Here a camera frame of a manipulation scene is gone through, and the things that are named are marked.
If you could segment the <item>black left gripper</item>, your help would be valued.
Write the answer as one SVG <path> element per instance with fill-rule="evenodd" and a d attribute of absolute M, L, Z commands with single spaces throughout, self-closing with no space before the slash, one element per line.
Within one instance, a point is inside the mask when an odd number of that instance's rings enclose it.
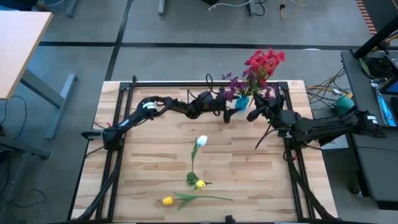
<path fill-rule="evenodd" d="M 234 115 L 237 112 L 240 112 L 241 109 L 240 108 L 233 108 L 233 109 L 229 109 L 227 107 L 227 94 L 226 94 L 226 90 L 224 87 L 220 87 L 218 94 L 215 98 L 216 101 L 216 110 L 217 111 L 222 111 L 223 112 L 223 121 L 224 123 L 229 123 L 231 120 L 231 116 Z"/>

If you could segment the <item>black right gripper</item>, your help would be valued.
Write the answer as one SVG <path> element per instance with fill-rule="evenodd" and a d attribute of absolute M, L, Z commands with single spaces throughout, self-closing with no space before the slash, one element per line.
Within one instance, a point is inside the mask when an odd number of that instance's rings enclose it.
<path fill-rule="evenodd" d="M 287 118 L 283 112 L 284 96 L 264 98 L 263 95 L 255 94 L 253 99 L 256 108 L 247 115 L 249 122 L 262 115 L 270 124 L 287 124 Z"/>

